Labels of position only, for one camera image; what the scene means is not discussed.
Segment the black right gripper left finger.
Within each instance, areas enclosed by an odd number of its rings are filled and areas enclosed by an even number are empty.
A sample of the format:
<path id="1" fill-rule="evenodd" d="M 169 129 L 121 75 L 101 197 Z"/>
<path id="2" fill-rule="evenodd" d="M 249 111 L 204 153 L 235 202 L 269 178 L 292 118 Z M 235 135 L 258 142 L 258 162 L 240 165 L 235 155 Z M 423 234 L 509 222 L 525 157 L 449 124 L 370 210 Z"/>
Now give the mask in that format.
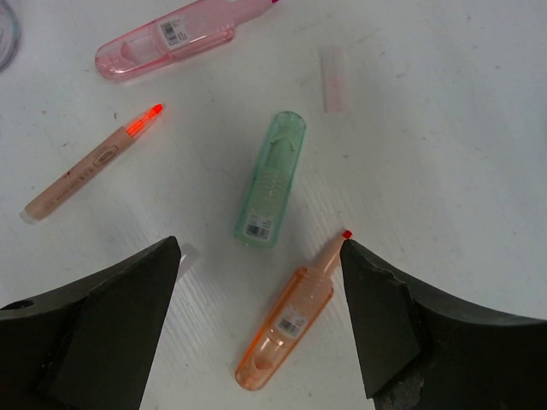
<path id="1" fill-rule="evenodd" d="M 138 409 L 178 277 L 175 237 L 1 309 L 3 409 Z"/>

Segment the orange chunky highlighter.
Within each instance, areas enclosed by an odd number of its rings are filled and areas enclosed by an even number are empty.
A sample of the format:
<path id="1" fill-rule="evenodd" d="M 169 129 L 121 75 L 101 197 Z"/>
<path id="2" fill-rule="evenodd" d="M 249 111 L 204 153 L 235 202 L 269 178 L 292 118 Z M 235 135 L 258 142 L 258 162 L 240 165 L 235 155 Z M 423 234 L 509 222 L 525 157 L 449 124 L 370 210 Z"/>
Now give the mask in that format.
<path id="1" fill-rule="evenodd" d="M 340 232 L 311 265 L 295 271 L 235 371 L 240 387 L 261 389 L 320 316 L 334 293 L 341 248 L 351 237 L 349 230 Z"/>

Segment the pink chunky highlighter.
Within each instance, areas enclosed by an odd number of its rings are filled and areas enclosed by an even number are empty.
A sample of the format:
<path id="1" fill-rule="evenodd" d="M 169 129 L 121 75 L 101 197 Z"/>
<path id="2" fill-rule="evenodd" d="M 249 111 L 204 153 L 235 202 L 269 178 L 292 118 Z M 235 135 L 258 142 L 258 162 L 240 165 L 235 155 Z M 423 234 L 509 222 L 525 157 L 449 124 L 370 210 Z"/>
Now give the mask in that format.
<path id="1" fill-rule="evenodd" d="M 236 28 L 272 8 L 272 0 L 190 3 L 101 46 L 97 71 L 114 81 L 133 79 L 232 41 Z"/>

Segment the clear pink cap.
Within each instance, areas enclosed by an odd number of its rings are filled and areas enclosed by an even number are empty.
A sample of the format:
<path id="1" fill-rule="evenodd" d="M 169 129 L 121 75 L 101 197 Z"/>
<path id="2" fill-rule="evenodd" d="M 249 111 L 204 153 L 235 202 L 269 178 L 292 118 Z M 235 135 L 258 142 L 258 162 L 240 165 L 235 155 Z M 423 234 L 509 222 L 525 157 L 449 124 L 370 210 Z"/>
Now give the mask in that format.
<path id="1" fill-rule="evenodd" d="M 343 47 L 328 45 L 321 49 L 321 81 L 325 112 L 346 112 L 350 94 Z"/>

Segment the clear jar blue beads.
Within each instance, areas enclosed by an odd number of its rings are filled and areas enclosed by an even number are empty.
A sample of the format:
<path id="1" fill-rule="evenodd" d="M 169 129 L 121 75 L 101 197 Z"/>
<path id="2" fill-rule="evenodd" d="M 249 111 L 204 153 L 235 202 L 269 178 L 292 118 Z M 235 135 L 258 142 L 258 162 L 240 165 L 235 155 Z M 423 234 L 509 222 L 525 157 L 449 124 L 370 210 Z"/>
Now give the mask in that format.
<path id="1" fill-rule="evenodd" d="M 0 5 L 0 29 L 0 72 L 3 72 L 15 58 L 21 34 L 16 14 L 5 0 Z"/>

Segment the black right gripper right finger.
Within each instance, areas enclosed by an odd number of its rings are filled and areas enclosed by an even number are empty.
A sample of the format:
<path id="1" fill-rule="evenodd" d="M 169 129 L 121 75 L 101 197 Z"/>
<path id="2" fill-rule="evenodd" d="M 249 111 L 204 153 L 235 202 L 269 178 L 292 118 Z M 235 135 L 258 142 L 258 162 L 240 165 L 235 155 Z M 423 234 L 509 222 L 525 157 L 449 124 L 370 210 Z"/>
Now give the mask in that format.
<path id="1" fill-rule="evenodd" d="M 340 258 L 364 390 L 376 408 L 545 408 L 544 320 L 467 302 L 354 240 Z"/>

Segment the green chunky highlighter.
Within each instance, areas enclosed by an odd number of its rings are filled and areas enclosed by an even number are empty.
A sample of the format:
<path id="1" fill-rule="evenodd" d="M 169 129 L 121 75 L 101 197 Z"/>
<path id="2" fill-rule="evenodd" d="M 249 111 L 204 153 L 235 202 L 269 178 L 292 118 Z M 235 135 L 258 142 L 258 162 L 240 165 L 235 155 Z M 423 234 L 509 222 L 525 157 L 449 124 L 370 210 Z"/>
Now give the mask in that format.
<path id="1" fill-rule="evenodd" d="M 277 243 L 306 130 L 294 112 L 273 117 L 234 227 L 241 242 L 268 249 Z"/>

